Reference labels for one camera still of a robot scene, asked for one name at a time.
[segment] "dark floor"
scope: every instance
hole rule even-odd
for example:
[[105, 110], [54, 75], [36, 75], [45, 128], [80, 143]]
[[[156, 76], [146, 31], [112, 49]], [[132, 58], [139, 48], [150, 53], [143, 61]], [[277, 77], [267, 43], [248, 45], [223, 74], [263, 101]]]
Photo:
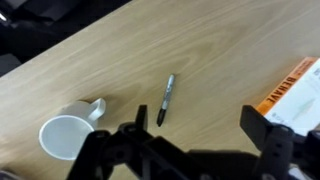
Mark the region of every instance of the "dark floor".
[[59, 21], [48, 26], [38, 19], [16, 18], [11, 26], [0, 24], [0, 76], [14, 69], [131, 0], [83, 0]]

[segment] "mug rim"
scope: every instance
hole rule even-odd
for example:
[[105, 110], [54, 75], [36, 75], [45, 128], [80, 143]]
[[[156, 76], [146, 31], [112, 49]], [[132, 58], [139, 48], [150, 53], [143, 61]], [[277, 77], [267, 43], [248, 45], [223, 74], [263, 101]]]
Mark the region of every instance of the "mug rim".
[[46, 153], [48, 153], [50, 156], [52, 156], [52, 157], [54, 157], [54, 158], [57, 158], [57, 159], [61, 159], [61, 160], [69, 160], [69, 161], [72, 161], [72, 160], [75, 160], [77, 157], [74, 157], [74, 158], [65, 158], [65, 157], [57, 156], [57, 155], [51, 153], [51, 152], [46, 148], [46, 146], [44, 145], [44, 142], [43, 142], [43, 139], [42, 139], [42, 134], [43, 134], [43, 131], [44, 131], [45, 127], [46, 127], [49, 123], [51, 123], [51, 122], [53, 122], [53, 121], [55, 121], [55, 120], [57, 120], [57, 119], [59, 119], [59, 118], [63, 118], [63, 117], [67, 117], [67, 118], [68, 118], [68, 117], [69, 117], [69, 118], [72, 117], [72, 118], [74, 118], [74, 119], [80, 120], [81, 122], [84, 122], [87, 126], [90, 127], [91, 132], [94, 131], [94, 128], [92, 127], [92, 125], [91, 125], [90, 123], [88, 123], [87, 121], [85, 121], [84, 119], [80, 118], [80, 117], [77, 117], [77, 116], [74, 116], [74, 115], [58, 115], [58, 116], [55, 116], [55, 117], [49, 119], [47, 122], [45, 122], [45, 123], [42, 125], [42, 127], [40, 128], [40, 131], [39, 131], [39, 142], [40, 142], [40, 145], [41, 145], [42, 149], [43, 149]]

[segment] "table surface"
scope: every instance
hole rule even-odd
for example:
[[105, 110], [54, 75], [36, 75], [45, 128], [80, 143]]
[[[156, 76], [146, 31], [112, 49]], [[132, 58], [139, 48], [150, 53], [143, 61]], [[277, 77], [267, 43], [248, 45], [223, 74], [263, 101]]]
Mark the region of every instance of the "table surface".
[[[239, 127], [305, 56], [319, 56], [316, 0], [134, 0], [0, 79], [0, 166], [34, 180], [64, 179], [38, 132], [61, 107], [103, 97], [99, 128], [115, 132], [140, 104], [149, 132], [183, 150], [258, 153]], [[177, 74], [161, 128], [156, 117]], [[124, 166], [113, 179], [132, 178]]]

